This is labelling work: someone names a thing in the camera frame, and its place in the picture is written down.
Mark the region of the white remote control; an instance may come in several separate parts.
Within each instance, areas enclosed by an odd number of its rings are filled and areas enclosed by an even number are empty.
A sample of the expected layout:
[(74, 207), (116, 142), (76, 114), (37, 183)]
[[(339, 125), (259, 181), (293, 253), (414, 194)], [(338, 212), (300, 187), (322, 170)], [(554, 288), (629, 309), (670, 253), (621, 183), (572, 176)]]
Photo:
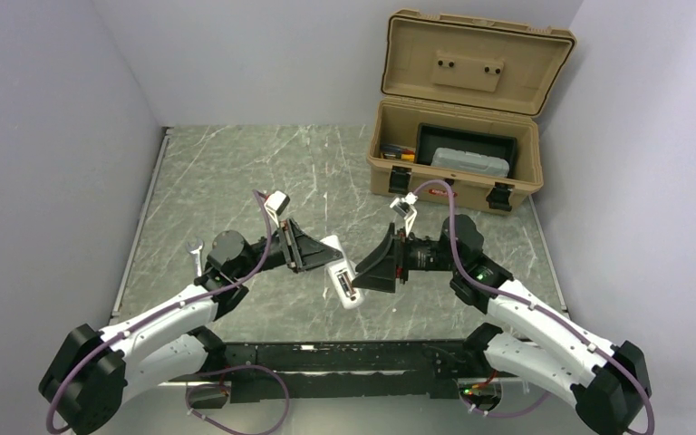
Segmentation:
[(365, 300), (363, 290), (353, 285), (355, 263), (348, 259), (337, 235), (330, 235), (320, 240), (321, 243), (337, 250), (340, 255), (336, 260), (325, 265), (325, 271), (331, 279), (333, 289), (346, 310), (358, 308)]

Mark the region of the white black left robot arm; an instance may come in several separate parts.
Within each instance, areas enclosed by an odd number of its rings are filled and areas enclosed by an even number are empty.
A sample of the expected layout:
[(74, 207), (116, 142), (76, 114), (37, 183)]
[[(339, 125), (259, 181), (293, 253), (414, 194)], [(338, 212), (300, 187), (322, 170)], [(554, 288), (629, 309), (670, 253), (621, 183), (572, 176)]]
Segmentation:
[(295, 273), (344, 259), (334, 236), (317, 240), (288, 218), (250, 244), (238, 232), (218, 234), (203, 272), (168, 301), (100, 330), (83, 324), (68, 333), (38, 391), (76, 434), (91, 434), (137, 395), (184, 375), (217, 378), (227, 346), (208, 325), (247, 295), (244, 280), (286, 266)]

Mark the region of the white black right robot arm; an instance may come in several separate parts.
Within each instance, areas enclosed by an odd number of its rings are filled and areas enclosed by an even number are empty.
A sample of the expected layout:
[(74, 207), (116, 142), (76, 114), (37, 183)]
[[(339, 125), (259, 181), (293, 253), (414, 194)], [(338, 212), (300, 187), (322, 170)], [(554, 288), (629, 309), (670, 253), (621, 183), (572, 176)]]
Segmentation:
[(465, 215), (448, 217), (440, 237), (418, 238), (390, 226), (356, 268), (353, 284), (392, 293), (411, 271), (450, 271), (464, 304), (512, 326), (523, 342), (484, 323), (463, 343), (468, 372), (509, 372), (568, 403), (597, 434), (625, 434), (651, 394), (643, 351), (587, 331), (533, 295), (482, 251), (483, 236)]

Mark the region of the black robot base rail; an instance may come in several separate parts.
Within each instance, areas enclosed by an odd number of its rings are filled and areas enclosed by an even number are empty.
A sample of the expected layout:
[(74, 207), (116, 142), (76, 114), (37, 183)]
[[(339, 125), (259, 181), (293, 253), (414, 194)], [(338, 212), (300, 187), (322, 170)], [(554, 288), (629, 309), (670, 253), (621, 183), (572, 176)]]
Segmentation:
[(494, 374), (461, 340), (225, 343), (201, 367), (233, 403), (426, 396), (455, 399)]

